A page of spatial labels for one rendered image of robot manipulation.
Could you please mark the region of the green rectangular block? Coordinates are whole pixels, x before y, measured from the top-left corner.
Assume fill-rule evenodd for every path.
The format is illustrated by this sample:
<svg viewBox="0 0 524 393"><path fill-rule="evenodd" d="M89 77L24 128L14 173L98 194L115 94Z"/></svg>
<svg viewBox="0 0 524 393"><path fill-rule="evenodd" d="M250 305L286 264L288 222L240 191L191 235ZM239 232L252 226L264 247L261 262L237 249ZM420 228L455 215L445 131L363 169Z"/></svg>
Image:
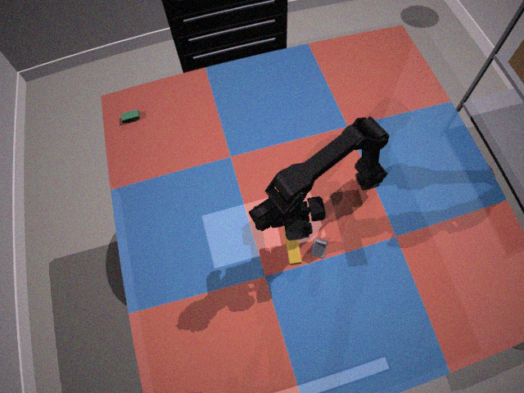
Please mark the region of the green rectangular block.
<svg viewBox="0 0 524 393"><path fill-rule="evenodd" d="M132 121L132 120L138 120L138 119L140 119L140 115L139 115L139 111L138 110L130 111L130 112L121 114L121 120L122 120L123 123L129 122L129 121Z"/></svg>

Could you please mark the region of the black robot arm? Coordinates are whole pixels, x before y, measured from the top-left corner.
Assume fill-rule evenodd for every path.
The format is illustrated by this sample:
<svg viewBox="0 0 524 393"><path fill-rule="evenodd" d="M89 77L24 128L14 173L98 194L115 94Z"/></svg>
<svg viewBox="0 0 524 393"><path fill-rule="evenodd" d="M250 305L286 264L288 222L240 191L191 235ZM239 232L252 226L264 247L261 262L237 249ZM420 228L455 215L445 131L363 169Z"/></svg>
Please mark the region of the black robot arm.
<svg viewBox="0 0 524 393"><path fill-rule="evenodd" d="M362 150L354 167L358 171L355 176L361 189L379 186L387 175L378 162L380 150L389 142L389 137L390 134L372 117L356 118L339 137L307 161L280 170L265 189L269 198L250 210L250 217L262 232L282 219L287 240L309 237L313 228L305 220L305 214L283 216L298 211L315 180L353 150Z"/></svg>

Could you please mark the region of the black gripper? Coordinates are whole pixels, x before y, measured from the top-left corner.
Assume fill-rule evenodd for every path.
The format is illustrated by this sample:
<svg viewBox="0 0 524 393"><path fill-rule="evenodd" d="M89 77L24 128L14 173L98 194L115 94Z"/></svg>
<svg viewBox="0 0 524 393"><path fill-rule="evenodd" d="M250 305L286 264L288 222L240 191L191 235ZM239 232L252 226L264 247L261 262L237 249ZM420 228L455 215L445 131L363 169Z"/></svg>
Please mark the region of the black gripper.
<svg viewBox="0 0 524 393"><path fill-rule="evenodd" d="M307 201L309 202L309 207L308 204L307 204ZM311 220L312 221L321 221L321 220L325 220L326 218L326 210L325 210L325 207L324 207L324 203L323 203L323 198L320 197L320 196L317 196L317 197L311 197L311 198L308 198L307 201L302 201L301 202L301 206L300 206L300 209L294 213L288 213L286 215L284 215L283 217L285 216L295 216L295 215L299 215L301 213L305 214L305 220L307 220L307 222L309 223L310 222L310 219L309 219L309 213L311 213ZM272 224L271 227L272 228L279 228L279 227L282 227L283 226L283 223L282 223L282 219L280 219L279 221L277 221L276 223ZM271 228L270 226L268 228Z"/></svg>

